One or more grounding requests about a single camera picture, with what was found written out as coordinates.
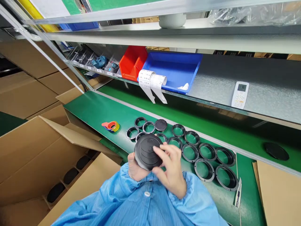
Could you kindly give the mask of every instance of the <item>black plastic ring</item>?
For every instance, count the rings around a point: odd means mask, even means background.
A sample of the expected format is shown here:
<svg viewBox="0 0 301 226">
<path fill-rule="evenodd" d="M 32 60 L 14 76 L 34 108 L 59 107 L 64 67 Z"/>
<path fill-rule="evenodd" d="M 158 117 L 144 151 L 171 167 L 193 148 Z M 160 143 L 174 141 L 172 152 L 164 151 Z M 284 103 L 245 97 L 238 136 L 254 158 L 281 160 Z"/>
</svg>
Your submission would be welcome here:
<svg viewBox="0 0 301 226">
<path fill-rule="evenodd" d="M 175 134 L 174 131 L 173 131 L 173 129 L 175 129 L 175 128 L 180 128 L 180 129 L 183 131 L 183 134 L 182 134 L 182 135 L 177 135 L 177 134 Z M 181 124 L 174 124 L 174 125 L 172 126 L 172 134 L 173 134 L 175 137 L 182 137 L 182 136 L 185 135 L 185 132 L 186 132 L 185 127 L 182 126 Z"/>
<path fill-rule="evenodd" d="M 218 151 L 222 151 L 227 156 L 227 158 L 228 158 L 228 163 L 227 164 L 222 162 L 219 159 L 219 156 L 217 154 Z M 235 165 L 236 159 L 235 159 L 234 154 L 230 150 L 228 150 L 226 148 L 223 148 L 223 147 L 219 147 L 219 148 L 216 149 L 216 155 L 217 155 L 217 157 L 216 157 L 217 162 L 219 162 L 219 163 L 221 163 L 225 166 L 234 166 Z"/>
<path fill-rule="evenodd" d="M 129 135 L 131 134 L 132 131 L 134 130 L 137 130 L 137 132 L 139 133 L 139 129 L 135 126 L 129 128 L 127 131 L 126 131 L 126 138 L 130 139 L 130 140 L 135 140 L 136 139 L 136 136 L 134 137 L 130 137 Z"/>
<path fill-rule="evenodd" d="M 146 128 L 148 125 L 153 125 L 153 126 L 154 126 L 154 129 L 153 129 L 151 132 L 146 132 L 146 131 L 145 131 L 145 128 Z M 143 126 L 142 126 L 142 130 L 143 130 L 143 132 L 145 132 L 146 134 L 151 134 L 151 133 L 153 133 L 153 132 L 155 131 L 155 129 L 156 129 L 156 126 L 155 126 L 155 124 L 154 124 L 152 121 L 147 121 L 147 122 L 145 122 L 145 123 L 143 124 Z"/>
<path fill-rule="evenodd" d="M 208 169 L 208 176 L 206 178 L 203 178 L 199 175 L 198 171 L 197 171 L 197 163 L 198 162 L 203 162 L 206 166 L 207 166 L 207 169 Z M 197 176 L 199 177 L 199 179 L 201 179 L 202 181 L 204 182 L 211 182 L 213 181 L 214 179 L 214 176 L 215 176 L 215 172 L 214 172 L 214 169 L 213 169 L 213 166 L 210 164 L 210 162 L 208 162 L 207 160 L 205 159 L 198 159 L 195 164 L 194 164 L 194 171 L 195 173 L 197 174 Z"/>
<path fill-rule="evenodd" d="M 196 142 L 196 143 L 190 143 L 190 142 L 187 140 L 187 138 L 186 138 L 187 134 L 193 135 L 193 136 L 195 137 L 195 139 L 197 140 L 197 142 Z M 194 145 L 194 146 L 198 146 L 198 145 L 200 144 L 200 142 L 201 142 L 200 136 L 199 136 L 195 131 L 187 131 L 187 132 L 185 133 L 184 138 L 185 138 L 186 143 L 191 144 L 191 145 Z"/>
<path fill-rule="evenodd" d="M 201 147 L 207 147 L 207 148 L 210 150 L 211 156 L 212 156 L 211 159 L 205 158 L 205 157 L 202 155 Z M 216 158 L 217 158 L 217 152 L 216 152 L 216 149 L 215 149 L 211 144 L 208 144 L 208 143 L 202 143 L 202 144 L 198 147 L 198 152 L 200 153 L 200 156 L 201 156 L 203 159 L 207 160 L 207 161 L 214 161 L 214 160 L 216 160 Z"/>
<path fill-rule="evenodd" d="M 217 172 L 219 169 L 223 169 L 227 172 L 229 178 L 230 178 L 230 184 L 228 186 L 225 186 L 219 179 Z M 216 175 L 216 179 L 219 182 L 219 184 L 226 190 L 228 191 L 236 191 L 238 189 L 238 179 L 235 175 L 235 173 L 227 166 L 225 165 L 219 165 L 216 169 L 215 169 L 215 175 Z"/>
<path fill-rule="evenodd" d="M 192 150 L 194 151 L 194 156 L 195 156 L 195 158 L 194 158 L 193 160 L 188 159 L 188 158 L 184 155 L 184 149 L 185 149 L 186 147 L 191 147 Z M 199 157 L 198 150 L 196 149 L 195 146 L 193 146 L 193 145 L 191 145 L 191 144 L 185 144 L 185 145 L 182 147 L 182 155 L 183 155 L 184 159 L 186 159 L 186 161 L 188 161 L 188 162 L 195 162 L 196 160 L 198 160 L 198 157 Z"/>
<path fill-rule="evenodd" d="M 146 133 L 145 133 L 145 132 L 140 132 L 140 133 L 138 133 L 137 136 L 136 136 L 136 142 L 137 142 L 137 141 L 139 140 L 139 138 L 142 137 L 143 135 L 146 135 Z"/>
<path fill-rule="evenodd" d="M 171 137 L 171 138 L 169 138 L 167 140 L 167 144 L 169 144 L 169 142 L 172 141 L 172 140 L 176 140 L 180 144 L 179 148 L 182 149 L 182 147 L 183 147 L 182 141 L 179 138 L 177 138 L 177 137 Z"/>
<path fill-rule="evenodd" d="M 157 137 L 163 137 L 165 142 L 167 142 L 167 136 L 163 133 L 157 133 Z"/>
<path fill-rule="evenodd" d="M 147 121 L 146 121 L 146 119 L 145 119 L 144 117 L 138 117 L 138 118 L 136 118 L 136 120 L 135 120 L 135 122 L 134 122 L 135 126 L 136 126 L 137 128 L 139 128 L 139 129 L 142 129 L 143 125 L 142 125 L 142 126 L 139 126 L 139 125 L 138 125 L 138 122 L 140 122 L 140 121 L 144 121 L 144 122 L 147 122 Z"/>
</svg>

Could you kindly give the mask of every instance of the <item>display screen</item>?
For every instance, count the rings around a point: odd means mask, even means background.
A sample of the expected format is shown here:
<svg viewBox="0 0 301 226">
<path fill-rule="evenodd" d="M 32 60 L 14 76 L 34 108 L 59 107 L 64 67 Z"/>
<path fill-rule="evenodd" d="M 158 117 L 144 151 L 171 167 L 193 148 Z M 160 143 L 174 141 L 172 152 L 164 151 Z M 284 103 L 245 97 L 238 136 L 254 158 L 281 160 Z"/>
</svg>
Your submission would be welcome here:
<svg viewBox="0 0 301 226">
<path fill-rule="evenodd" d="M 243 84 L 238 84 L 238 91 L 243 91 L 245 92 L 247 88 L 247 85 L 243 85 Z"/>
</svg>

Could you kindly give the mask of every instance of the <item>black round cap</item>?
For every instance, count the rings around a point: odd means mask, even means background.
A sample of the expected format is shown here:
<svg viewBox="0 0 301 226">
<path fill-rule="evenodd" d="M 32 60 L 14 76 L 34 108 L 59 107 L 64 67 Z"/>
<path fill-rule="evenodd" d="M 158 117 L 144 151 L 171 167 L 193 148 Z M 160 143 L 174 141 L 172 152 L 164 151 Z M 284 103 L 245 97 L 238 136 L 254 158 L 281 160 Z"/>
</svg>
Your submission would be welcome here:
<svg viewBox="0 0 301 226">
<path fill-rule="evenodd" d="M 79 172 L 77 171 L 77 169 L 72 168 L 65 174 L 63 182 L 67 185 L 70 184 L 78 174 Z"/>
<path fill-rule="evenodd" d="M 54 185 L 53 188 L 50 189 L 47 195 L 47 201 L 53 203 L 64 190 L 65 190 L 65 186 L 62 183 L 58 183 Z"/>
<path fill-rule="evenodd" d="M 289 155 L 282 147 L 278 144 L 265 142 L 263 143 L 266 152 L 275 159 L 287 161 L 289 160 Z"/>
<path fill-rule="evenodd" d="M 90 159 L 88 158 L 88 156 L 84 155 L 77 161 L 76 168 L 78 168 L 79 170 L 82 170 L 85 167 L 85 165 L 88 164 L 89 161 L 90 161 Z"/>
<path fill-rule="evenodd" d="M 155 122 L 156 130 L 159 132 L 163 132 L 167 128 L 167 122 L 164 119 L 158 119 Z"/>
<path fill-rule="evenodd" d="M 163 144 L 161 139 L 153 134 L 140 137 L 135 145 L 135 159 L 138 165 L 148 171 L 162 164 L 162 159 L 154 152 L 153 146 L 159 147 Z"/>
</svg>

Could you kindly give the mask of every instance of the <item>cardboard box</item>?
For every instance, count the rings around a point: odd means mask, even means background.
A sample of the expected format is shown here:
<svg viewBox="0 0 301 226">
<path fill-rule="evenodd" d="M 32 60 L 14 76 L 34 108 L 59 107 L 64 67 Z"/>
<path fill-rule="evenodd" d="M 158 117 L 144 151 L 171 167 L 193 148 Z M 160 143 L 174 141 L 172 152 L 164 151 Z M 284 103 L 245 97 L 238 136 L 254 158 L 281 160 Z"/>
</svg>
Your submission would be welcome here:
<svg viewBox="0 0 301 226">
<path fill-rule="evenodd" d="M 51 209 L 43 197 L 89 149 L 101 154 L 40 225 L 51 225 L 72 202 L 97 191 L 120 168 L 100 139 L 62 105 L 1 136 L 0 225 L 38 225 Z"/>
<path fill-rule="evenodd" d="M 106 77 L 104 75 L 100 75 L 97 78 L 91 79 L 88 81 L 90 86 L 92 86 L 94 89 L 98 89 L 101 84 L 106 84 L 109 81 L 111 81 L 112 78 Z M 82 85 L 79 85 L 79 88 L 81 88 L 82 91 L 84 91 Z M 72 88 L 68 90 L 67 92 L 64 92 L 63 94 L 56 97 L 57 100 L 62 102 L 63 104 L 67 104 L 70 101 L 74 100 L 75 98 L 79 97 L 82 93 L 76 88 Z"/>
<path fill-rule="evenodd" d="M 36 44 L 61 68 L 67 65 L 44 42 Z M 35 78 L 57 72 L 57 69 L 27 40 L 0 43 L 0 53 Z"/>
<path fill-rule="evenodd" d="M 57 102 L 55 102 L 54 104 L 51 104 L 50 106 L 44 108 L 43 110 L 38 111 L 37 113 L 33 114 L 32 116 L 29 116 L 29 117 L 26 118 L 26 119 L 27 119 L 27 120 L 33 119 L 34 117 L 39 116 L 39 115 L 41 115 L 41 114 L 43 114 L 43 113 L 45 113 L 45 112 L 47 112 L 47 111 L 49 111 L 49 110 L 51 110 L 51 109 L 53 109 L 53 108 L 59 106 L 59 105 L 61 105 L 61 104 L 62 104 L 62 102 L 57 101 Z"/>
<path fill-rule="evenodd" d="M 43 198 L 38 197 L 0 207 L 0 222 L 5 226 L 50 226 L 73 202 L 99 190 L 119 170 L 118 164 L 101 153 L 51 211 Z"/>
<path fill-rule="evenodd" d="M 26 119 L 57 102 L 56 93 L 19 72 L 0 78 L 0 111 Z"/>
<path fill-rule="evenodd" d="M 70 68 L 66 68 L 63 71 L 75 82 L 76 85 L 80 84 L 78 78 Z M 59 71 L 38 80 L 58 95 L 74 87 L 74 85 Z"/>
</svg>

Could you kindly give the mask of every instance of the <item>paper slip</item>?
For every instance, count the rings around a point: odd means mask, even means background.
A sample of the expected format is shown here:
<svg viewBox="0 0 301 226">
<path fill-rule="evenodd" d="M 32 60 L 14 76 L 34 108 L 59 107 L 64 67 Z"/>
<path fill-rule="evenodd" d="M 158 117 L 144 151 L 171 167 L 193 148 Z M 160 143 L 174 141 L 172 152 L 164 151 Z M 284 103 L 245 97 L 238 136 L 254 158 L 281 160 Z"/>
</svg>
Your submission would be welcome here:
<svg viewBox="0 0 301 226">
<path fill-rule="evenodd" d="M 157 75 L 153 71 L 141 70 L 139 72 L 139 86 L 143 89 L 150 100 L 155 103 L 155 97 L 151 90 L 159 97 L 159 99 L 167 104 L 165 97 L 162 94 L 162 85 L 165 85 L 167 81 L 166 76 Z"/>
</svg>

